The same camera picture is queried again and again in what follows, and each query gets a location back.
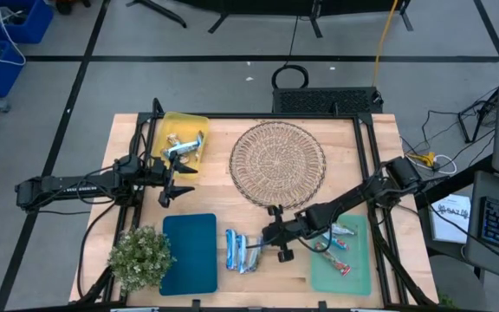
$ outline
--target gray floor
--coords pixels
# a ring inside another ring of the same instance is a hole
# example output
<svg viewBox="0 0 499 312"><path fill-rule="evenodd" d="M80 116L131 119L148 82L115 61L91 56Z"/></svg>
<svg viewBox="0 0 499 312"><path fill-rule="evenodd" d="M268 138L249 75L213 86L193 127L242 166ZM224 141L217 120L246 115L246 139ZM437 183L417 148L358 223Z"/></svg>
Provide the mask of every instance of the gray floor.
<svg viewBox="0 0 499 312"><path fill-rule="evenodd" d="M286 55L293 17L231 16L214 34L206 30L217 14L173 1L157 0L188 23L181 29L144 7L109 4L95 55ZM75 5L71 16L55 15L36 46L22 45L27 55L83 55L102 0L91 9ZM499 1L483 0L499 35ZM413 0L407 32L396 16L386 38L386 55L497 56L472 0ZM325 36L314 38L309 22L299 21L296 55L374 55L386 13L325 17ZM25 218L15 207L14 184L40 174L80 63L30 62L9 96L12 109L0 113L0 285ZM54 175L83 174L100 166L112 117L148 111L153 97L165 110L183 112L268 112L270 76L281 62L92 62L55 164ZM371 84L369 62L301 62L310 87L358 87ZM379 90L385 112L396 114L401 134L412 144L422 140L427 109L457 111L497 86L499 63L381 63ZM296 86L298 74L281 74L279 85ZM455 121L433 116L427 135ZM464 169L488 142L486 138L457 159ZM455 155L463 148L453 127L436 138L432 151ZM491 146L484 154L489 153ZM52 204L62 211L87 207L75 202ZM67 302L76 267L85 216L38 218L7 309ZM487 274L489 307L499 311L499 277Z"/></svg>

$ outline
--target white paper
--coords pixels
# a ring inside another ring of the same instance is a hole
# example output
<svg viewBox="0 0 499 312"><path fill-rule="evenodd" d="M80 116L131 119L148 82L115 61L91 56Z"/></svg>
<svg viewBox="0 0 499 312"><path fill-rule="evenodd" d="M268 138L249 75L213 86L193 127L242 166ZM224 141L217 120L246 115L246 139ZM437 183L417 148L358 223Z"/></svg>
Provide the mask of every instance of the white paper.
<svg viewBox="0 0 499 312"><path fill-rule="evenodd" d="M471 202L468 197L450 195L432 204L432 209L435 209L442 217L459 225L464 231L468 231L471 213ZM453 224L441 219L434 211L430 211L430 213L434 240L465 244L467 236L464 233Z"/></svg>

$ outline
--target blue cutting board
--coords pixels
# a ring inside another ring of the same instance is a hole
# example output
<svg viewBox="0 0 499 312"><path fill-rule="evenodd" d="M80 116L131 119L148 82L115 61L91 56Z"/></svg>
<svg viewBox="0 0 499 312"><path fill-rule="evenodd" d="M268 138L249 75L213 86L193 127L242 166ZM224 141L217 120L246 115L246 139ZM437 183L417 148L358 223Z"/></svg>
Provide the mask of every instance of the blue cutting board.
<svg viewBox="0 0 499 312"><path fill-rule="evenodd" d="M217 217L212 213L169 216L163 233L177 259L161 281L162 296L212 293L217 290Z"/></svg>

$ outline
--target white cord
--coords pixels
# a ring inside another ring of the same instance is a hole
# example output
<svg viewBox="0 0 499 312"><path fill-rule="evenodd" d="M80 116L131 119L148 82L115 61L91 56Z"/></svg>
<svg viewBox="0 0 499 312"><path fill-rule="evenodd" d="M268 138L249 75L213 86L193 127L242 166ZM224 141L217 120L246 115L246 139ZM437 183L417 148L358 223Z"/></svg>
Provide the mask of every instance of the white cord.
<svg viewBox="0 0 499 312"><path fill-rule="evenodd" d="M16 46L16 43L10 38L9 36L9 33L7 32L7 28L5 28L5 23L3 22L4 19L3 19L3 15L1 14L1 9L0 9L0 23L1 23L1 28L3 29L3 32L5 33L5 35L7 36L7 39L9 39L9 42L12 44L13 48L16 50L16 52L21 56L21 58L23 59L23 62L21 63L18 63L18 62L13 62L13 61L5 61L5 60L0 60L0 62L3 62L3 63L8 63L8 64L13 64L13 65L17 65L17 66L23 66L24 64L26 64L26 57L24 57L24 54L23 52L21 52L20 49L18 49L18 47Z"/></svg>
<svg viewBox="0 0 499 312"><path fill-rule="evenodd" d="M420 167L420 168L424 168L424 169L426 169L428 171L432 171L432 168L430 168L428 166L423 166L423 165L417 163L415 160L413 160L408 155L406 155L406 157L408 158L409 161L411 161L413 163L413 165L415 165L417 167ZM449 162L454 166L454 170L452 170L451 172L443 172L443 171L437 171L437 172L440 172L442 174L454 174L454 173L457 172L457 165L456 165L456 163L450 157L448 157L446 155L436 155L436 156L434 156L434 162L437 162L438 157L441 157L441 158L449 160Z"/></svg>

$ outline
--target light green tray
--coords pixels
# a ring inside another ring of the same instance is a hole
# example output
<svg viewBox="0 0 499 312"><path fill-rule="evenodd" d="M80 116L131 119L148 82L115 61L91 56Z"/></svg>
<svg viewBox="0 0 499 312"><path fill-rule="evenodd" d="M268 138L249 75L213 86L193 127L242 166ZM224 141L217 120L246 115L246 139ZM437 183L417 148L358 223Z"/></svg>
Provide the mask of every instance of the light green tray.
<svg viewBox="0 0 499 312"><path fill-rule="evenodd" d="M369 266L369 241L367 239L366 217L355 215L341 215L338 224L356 231L355 236L336 236L346 242L348 250L341 250L331 245L329 251L351 270L346 276L342 274L321 254L311 253L311 287L315 291L368 296L371 294L371 272ZM324 237L316 241L324 243Z"/></svg>

